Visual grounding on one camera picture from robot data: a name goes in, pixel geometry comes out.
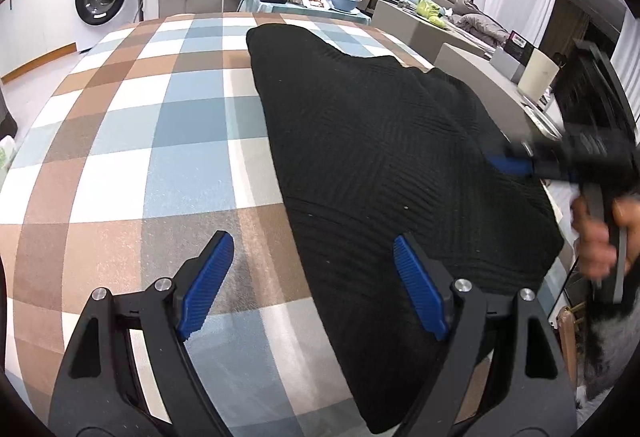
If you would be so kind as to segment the person's right hand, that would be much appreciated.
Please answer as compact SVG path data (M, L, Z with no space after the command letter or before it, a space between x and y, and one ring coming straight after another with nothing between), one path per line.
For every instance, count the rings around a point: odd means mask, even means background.
M639 258L639 200L633 196L617 199L613 213L617 225L627 229L625 273L628 273ZM589 214L583 196L573 201L572 214L572 227L578 235L575 249L580 272L589 280L602 280L616 264L616 249L610 243L608 226Z

